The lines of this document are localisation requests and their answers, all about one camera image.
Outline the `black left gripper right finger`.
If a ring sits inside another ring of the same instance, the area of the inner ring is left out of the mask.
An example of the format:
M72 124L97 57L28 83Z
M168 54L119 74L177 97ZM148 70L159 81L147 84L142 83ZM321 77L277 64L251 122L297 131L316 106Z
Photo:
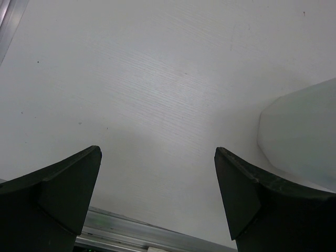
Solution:
M223 147L214 157L239 251L335 251L335 194L274 175Z

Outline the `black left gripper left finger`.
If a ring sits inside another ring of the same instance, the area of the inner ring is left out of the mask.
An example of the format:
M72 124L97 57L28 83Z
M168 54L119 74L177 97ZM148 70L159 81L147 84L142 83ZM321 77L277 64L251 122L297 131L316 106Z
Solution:
M72 251L101 159L100 148L93 145L1 183L1 251Z

